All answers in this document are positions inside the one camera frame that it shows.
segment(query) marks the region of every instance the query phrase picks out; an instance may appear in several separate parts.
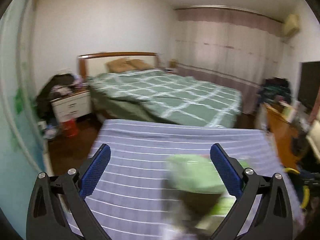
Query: clothing pile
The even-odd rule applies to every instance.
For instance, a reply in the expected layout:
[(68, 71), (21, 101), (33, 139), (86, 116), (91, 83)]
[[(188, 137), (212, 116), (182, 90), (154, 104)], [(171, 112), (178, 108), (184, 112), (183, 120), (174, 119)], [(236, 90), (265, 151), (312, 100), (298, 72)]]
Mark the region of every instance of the clothing pile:
[(72, 94), (74, 90), (82, 87), (82, 78), (74, 73), (53, 76), (36, 98), (36, 110), (39, 118), (47, 122), (50, 121), (54, 118), (50, 101)]
[(257, 109), (261, 103), (268, 103), (272, 105), (276, 101), (285, 101), (289, 105), (291, 104), (291, 90), (289, 82), (284, 78), (270, 78), (265, 79), (261, 85), (258, 93), (260, 98), (258, 99)]

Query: wooden floor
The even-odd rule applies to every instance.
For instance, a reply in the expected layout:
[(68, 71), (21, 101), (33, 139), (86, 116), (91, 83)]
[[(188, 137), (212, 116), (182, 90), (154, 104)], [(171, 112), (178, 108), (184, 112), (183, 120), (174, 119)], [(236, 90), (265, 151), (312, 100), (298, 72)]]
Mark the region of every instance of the wooden floor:
[[(242, 114), (236, 128), (253, 129), (253, 124), (253, 115)], [(80, 167), (90, 152), (101, 123), (94, 115), (90, 115), (87, 118), (79, 118), (77, 127), (79, 133), (76, 136), (67, 138), (59, 135), (48, 143), (52, 169), (55, 175), (61, 175), (71, 168)]]

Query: white nightstand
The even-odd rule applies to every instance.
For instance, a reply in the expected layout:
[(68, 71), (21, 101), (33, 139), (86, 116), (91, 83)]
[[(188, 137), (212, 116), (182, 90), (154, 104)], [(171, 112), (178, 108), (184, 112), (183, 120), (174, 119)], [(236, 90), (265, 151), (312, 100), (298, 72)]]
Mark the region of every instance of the white nightstand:
[(91, 113), (90, 91), (87, 88), (79, 89), (72, 95), (51, 100), (51, 105), (58, 122), (65, 115), (78, 118)]

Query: bed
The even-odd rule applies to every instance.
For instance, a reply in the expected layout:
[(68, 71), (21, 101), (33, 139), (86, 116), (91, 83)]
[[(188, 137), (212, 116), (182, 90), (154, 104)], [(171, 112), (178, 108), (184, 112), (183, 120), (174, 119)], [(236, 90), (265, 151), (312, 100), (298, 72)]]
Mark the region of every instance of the bed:
[[(123, 57), (141, 59), (155, 69), (108, 73), (106, 63)], [(149, 52), (79, 56), (79, 72), (89, 84), (97, 113), (138, 121), (234, 127), (241, 109), (239, 91), (168, 74), (158, 67), (157, 54)]]
[[(165, 226), (163, 206), (170, 198), (164, 187), (166, 158), (173, 154), (209, 155), (213, 143), (220, 143), (229, 156), (245, 160), (258, 174), (280, 172), (287, 186), (295, 234), (303, 226), (303, 215), (289, 178), (265, 135), (260, 130), (203, 128), (130, 120), (106, 120), (90, 156), (106, 143), (111, 160), (93, 194), (86, 202), (112, 239), (160, 239)], [(240, 233), (253, 219), (259, 196)], [(81, 234), (72, 215), (71, 229)], [(196, 239), (188, 234), (183, 239)]]

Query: metal screw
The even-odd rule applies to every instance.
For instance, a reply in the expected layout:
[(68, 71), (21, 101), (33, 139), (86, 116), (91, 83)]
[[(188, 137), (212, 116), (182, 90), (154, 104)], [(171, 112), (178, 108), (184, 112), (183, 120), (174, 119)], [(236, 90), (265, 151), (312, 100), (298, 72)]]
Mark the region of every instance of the metal screw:
[(252, 175), (253, 174), (253, 169), (247, 168), (245, 169), (245, 173), (248, 175)]
[(275, 177), (276, 177), (276, 179), (282, 179), (282, 176), (279, 173), (276, 173)]
[(77, 170), (74, 169), (74, 168), (68, 170), (68, 174), (69, 174), (69, 175), (73, 175), (73, 174), (75, 174), (76, 172), (77, 172)]
[(45, 173), (44, 172), (41, 172), (39, 175), (38, 175), (38, 178), (39, 179), (42, 179), (42, 178), (44, 178), (45, 177)]

